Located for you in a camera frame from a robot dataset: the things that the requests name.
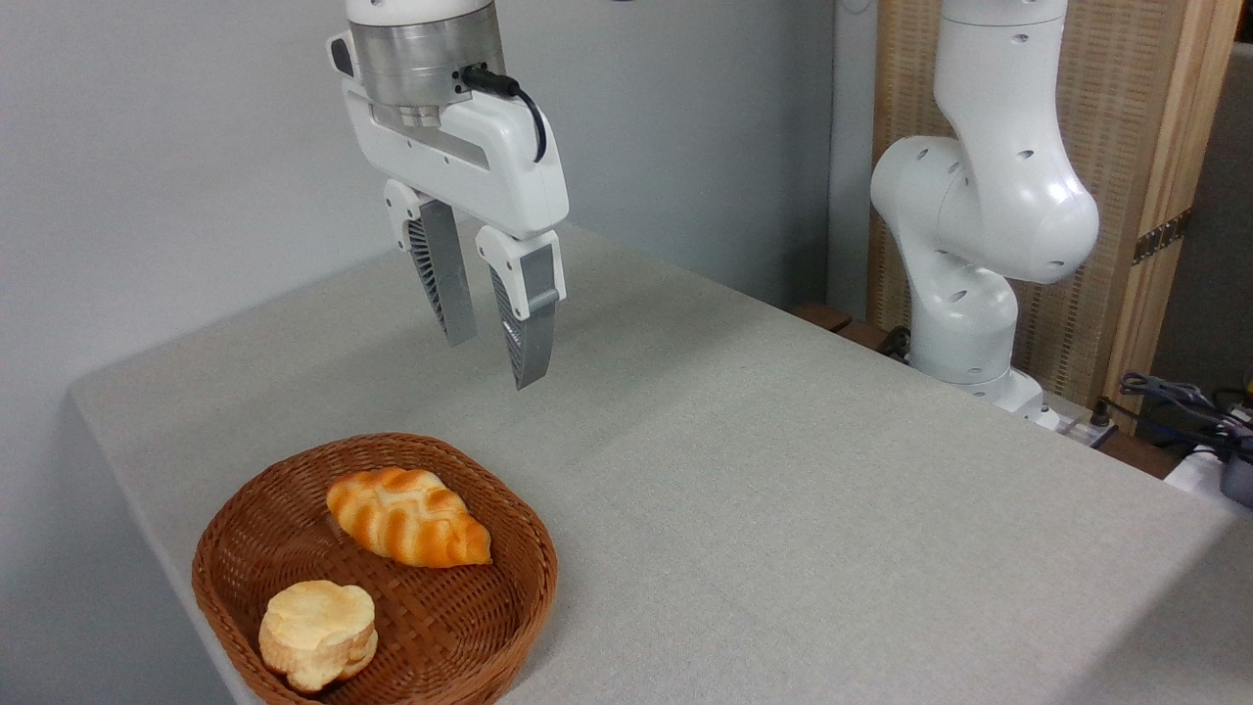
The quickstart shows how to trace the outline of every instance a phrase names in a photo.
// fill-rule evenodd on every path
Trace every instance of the white wall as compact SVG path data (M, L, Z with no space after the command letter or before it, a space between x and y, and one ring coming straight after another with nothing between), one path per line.
M501 0L570 218L777 306L824 294L832 0Z
M223 700L63 401L388 247L323 59L342 26L338 1L0 8L0 701Z
M821 296L831 4L781 8L501 4L575 220ZM342 26L340 0L0 6L0 702L224 700L65 391L388 249Z

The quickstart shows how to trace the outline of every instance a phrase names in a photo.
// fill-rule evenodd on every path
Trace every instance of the table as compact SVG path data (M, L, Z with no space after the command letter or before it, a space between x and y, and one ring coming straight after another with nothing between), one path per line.
M442 339L407 257L80 381L200 617L195 542L268 465L358 433L461 448L561 562L505 702L1248 702L1253 531L783 311L576 228L517 393L485 267Z

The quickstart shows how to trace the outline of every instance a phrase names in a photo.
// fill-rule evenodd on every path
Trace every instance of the woven screen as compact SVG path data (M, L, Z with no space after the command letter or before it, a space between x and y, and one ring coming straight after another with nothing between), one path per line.
M881 4L876 159L903 136L952 136L932 96L940 4ZM1014 364L1076 403L1091 403L1105 378L1185 5L1180 0L1070 3L1058 111L1075 169L1100 205L1100 239L1068 280L1014 282L1020 306ZM907 324L905 270L877 215L871 224L870 267L871 322L883 328Z

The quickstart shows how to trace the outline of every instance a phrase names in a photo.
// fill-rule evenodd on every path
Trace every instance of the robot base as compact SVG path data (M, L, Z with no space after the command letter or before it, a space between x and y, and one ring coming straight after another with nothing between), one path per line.
M1049 431L1058 431L1061 418L1044 403L1040 383L1010 368L1000 378L984 384L955 384L957 389L986 399L1001 409Z

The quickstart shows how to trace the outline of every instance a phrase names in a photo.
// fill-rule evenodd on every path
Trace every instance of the metal hinge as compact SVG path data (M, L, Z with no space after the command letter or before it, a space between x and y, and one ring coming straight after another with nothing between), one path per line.
M1140 262L1157 254L1159 250L1169 247L1174 240L1182 239L1184 232L1188 229L1188 220L1190 218L1192 208L1188 208L1172 218L1169 222L1153 228L1153 230L1146 234L1141 234L1140 238L1135 240L1135 258L1131 259L1131 263L1139 264Z

